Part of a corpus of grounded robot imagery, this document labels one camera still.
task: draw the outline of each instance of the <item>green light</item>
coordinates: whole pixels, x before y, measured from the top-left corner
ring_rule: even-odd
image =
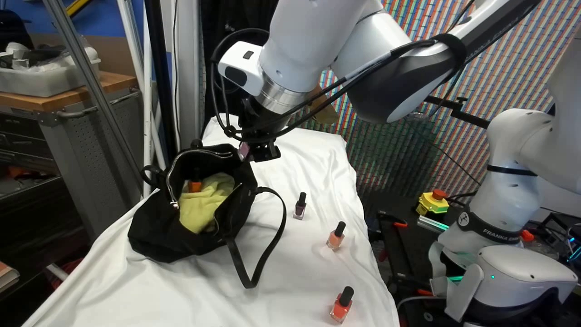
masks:
[[[438,224],[438,227],[439,227],[441,231],[447,231],[447,229],[448,229],[448,225],[447,225],[447,224]]]
[[[459,283],[463,276],[448,276],[452,283]]]

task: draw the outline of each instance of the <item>white tablecloth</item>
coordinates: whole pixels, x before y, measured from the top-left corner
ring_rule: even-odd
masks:
[[[203,144],[223,144],[212,120]],[[65,283],[25,325],[196,325],[196,327],[316,327],[336,325],[330,303],[352,285],[354,303],[345,327],[396,327],[394,300],[381,282],[367,242],[356,173],[341,136],[296,129],[278,140],[281,158],[252,164],[260,185],[276,189],[289,209],[283,238],[265,265],[256,289],[243,289],[225,247],[205,256],[158,264],[134,253],[127,242],[131,209],[93,245]],[[307,193],[303,220],[292,211]],[[272,240],[281,214],[280,202],[261,194],[236,242],[254,271]],[[325,242],[343,220],[345,242],[332,253]]]

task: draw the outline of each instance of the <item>yellow cloth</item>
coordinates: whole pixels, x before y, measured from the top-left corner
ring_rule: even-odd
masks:
[[[214,220],[214,211],[232,191],[234,178],[218,173],[203,180],[200,193],[181,193],[180,224],[198,234]]]

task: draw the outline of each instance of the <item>nail polish bottle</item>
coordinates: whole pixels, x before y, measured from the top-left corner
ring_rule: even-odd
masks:
[[[329,240],[327,240],[327,245],[332,249],[332,251],[338,251],[345,234],[345,222],[339,222],[338,227],[329,234]]]
[[[200,169],[194,169],[192,180],[189,180],[189,184],[187,184],[187,191],[189,193],[200,193],[201,189],[203,189],[203,182],[200,178]]]
[[[345,287],[343,293],[338,296],[338,300],[332,303],[330,309],[330,318],[334,318],[336,322],[343,322],[349,314],[349,309],[352,305],[352,294],[354,289],[352,287]]]
[[[305,216],[307,207],[307,193],[301,193],[294,205],[294,218],[301,220]]]

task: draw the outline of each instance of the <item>robotic arm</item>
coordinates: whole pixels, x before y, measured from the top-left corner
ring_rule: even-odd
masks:
[[[323,69],[347,82],[343,89],[361,118],[394,122],[537,4],[477,0],[448,33],[412,44],[378,0],[281,0],[267,44],[234,44],[218,71],[252,96],[241,125],[247,138],[260,138],[247,142],[250,151],[276,158],[269,149],[276,133],[303,107]]]

